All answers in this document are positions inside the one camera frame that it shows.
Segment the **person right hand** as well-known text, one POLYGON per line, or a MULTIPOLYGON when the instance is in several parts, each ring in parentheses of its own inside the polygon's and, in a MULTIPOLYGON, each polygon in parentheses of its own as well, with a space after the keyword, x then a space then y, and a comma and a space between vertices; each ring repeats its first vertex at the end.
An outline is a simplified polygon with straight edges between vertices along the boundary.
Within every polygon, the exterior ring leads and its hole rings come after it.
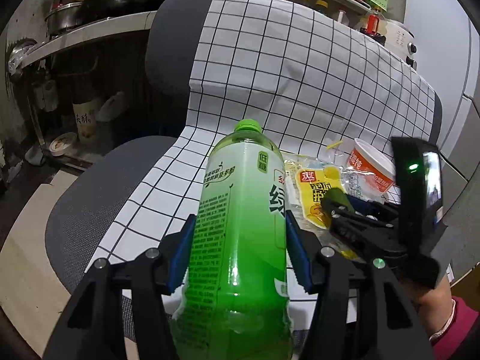
POLYGON ((455 309, 448 276, 445 275, 435 289, 420 287, 410 280, 402 280, 400 284, 413 303, 428 337, 438 336, 452 321, 455 309))

